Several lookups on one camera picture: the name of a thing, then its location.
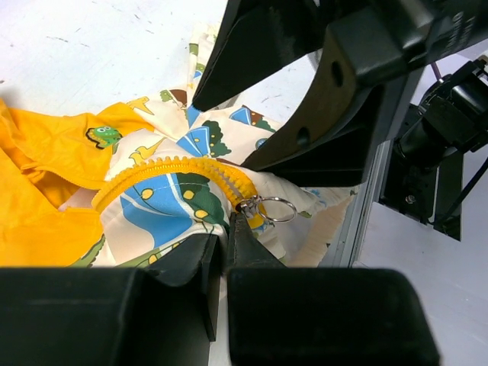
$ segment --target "yellow zipper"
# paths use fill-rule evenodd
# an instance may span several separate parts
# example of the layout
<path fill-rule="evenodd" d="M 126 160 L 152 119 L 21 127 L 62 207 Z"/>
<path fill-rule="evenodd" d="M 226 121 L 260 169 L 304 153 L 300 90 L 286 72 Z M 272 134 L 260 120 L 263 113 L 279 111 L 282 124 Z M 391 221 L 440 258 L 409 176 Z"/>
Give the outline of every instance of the yellow zipper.
<path fill-rule="evenodd" d="M 187 158 L 177 156 L 165 160 L 158 158 L 135 165 L 120 172 L 109 181 L 93 198 L 92 205 L 101 213 L 110 202 L 123 194 L 128 188 L 163 174 L 194 173 L 203 175 L 216 183 L 235 209 L 242 200 L 249 199 L 258 192 L 251 179 L 233 166 L 208 158 Z"/>

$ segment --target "yellow jacket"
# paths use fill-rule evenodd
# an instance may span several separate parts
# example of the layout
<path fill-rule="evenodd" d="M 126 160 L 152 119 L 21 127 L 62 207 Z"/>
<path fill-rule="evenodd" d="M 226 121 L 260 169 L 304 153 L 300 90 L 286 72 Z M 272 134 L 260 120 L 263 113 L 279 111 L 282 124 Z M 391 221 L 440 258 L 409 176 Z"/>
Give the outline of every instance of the yellow jacket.
<path fill-rule="evenodd" d="M 123 103 L 98 115 L 51 117 L 0 99 L 0 266 L 71 265 L 102 234 L 98 213 L 58 207 L 104 183 L 117 141 L 154 128 Z"/>

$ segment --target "metal key ring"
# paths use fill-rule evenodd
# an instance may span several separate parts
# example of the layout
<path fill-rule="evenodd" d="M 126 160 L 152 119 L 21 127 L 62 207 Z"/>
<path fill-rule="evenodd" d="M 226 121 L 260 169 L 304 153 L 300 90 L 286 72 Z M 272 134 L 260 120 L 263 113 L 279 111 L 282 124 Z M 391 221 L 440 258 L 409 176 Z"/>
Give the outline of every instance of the metal key ring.
<path fill-rule="evenodd" d="M 289 206 L 289 208 L 292 209 L 293 213 L 291 215 L 288 215 L 288 217 L 284 217 L 281 219 L 275 219 L 273 217 L 269 217 L 269 216 L 265 215 L 264 213 L 262 213 L 259 210 L 259 206 L 256 206 L 256 211 L 257 211 L 258 215 L 261 216 L 263 219 L 273 221 L 274 223 L 287 223 L 289 221 L 292 221 L 295 217 L 297 217 L 297 208 L 290 201 L 284 200 L 283 198 L 279 198 L 279 197 L 264 197 L 264 198 L 261 197 L 261 199 L 259 200 L 259 203 L 261 204 L 265 201 L 274 201 L 274 202 L 281 202 L 282 204 L 286 204 L 287 206 Z"/>

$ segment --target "bolt hole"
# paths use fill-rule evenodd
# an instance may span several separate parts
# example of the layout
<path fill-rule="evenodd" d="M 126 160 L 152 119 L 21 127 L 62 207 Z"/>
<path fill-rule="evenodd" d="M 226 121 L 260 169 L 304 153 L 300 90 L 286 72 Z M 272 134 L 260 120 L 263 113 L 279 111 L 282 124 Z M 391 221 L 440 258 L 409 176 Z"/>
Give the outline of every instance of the bolt hole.
<path fill-rule="evenodd" d="M 310 145 L 310 132 L 308 128 L 302 127 L 297 133 L 297 144 L 299 147 L 307 147 Z"/>
<path fill-rule="evenodd" d="M 332 78 L 334 79 L 335 86 L 340 88 L 344 82 L 344 75 L 342 74 L 342 68 L 337 61 L 332 63 Z"/>

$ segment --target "zipper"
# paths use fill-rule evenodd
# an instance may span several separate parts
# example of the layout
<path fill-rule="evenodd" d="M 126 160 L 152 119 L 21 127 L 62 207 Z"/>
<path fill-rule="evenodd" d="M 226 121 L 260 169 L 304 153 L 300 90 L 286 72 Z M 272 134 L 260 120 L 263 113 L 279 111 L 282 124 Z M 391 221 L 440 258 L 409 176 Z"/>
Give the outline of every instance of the zipper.
<path fill-rule="evenodd" d="M 254 183 L 238 168 L 223 164 L 209 158 L 158 158 L 141 162 L 120 172 L 93 198 L 92 206 L 101 213 L 110 202 L 123 194 L 133 185 L 154 178 L 158 175 L 174 173 L 194 173 L 210 179 L 226 195 L 234 210 L 243 200 L 248 200 L 258 194 Z"/>
<path fill-rule="evenodd" d="M 266 213 L 266 209 L 263 205 L 263 203 L 266 201 L 285 204 L 290 213 L 284 217 L 270 217 Z M 236 206 L 236 211 L 243 213 L 248 219 L 252 219 L 256 217 L 256 215 L 259 215 L 262 219 L 274 223 L 287 223 L 288 221 L 292 221 L 295 217 L 297 217 L 297 208 L 290 201 L 279 197 L 261 197 L 259 195 L 240 201 Z"/>

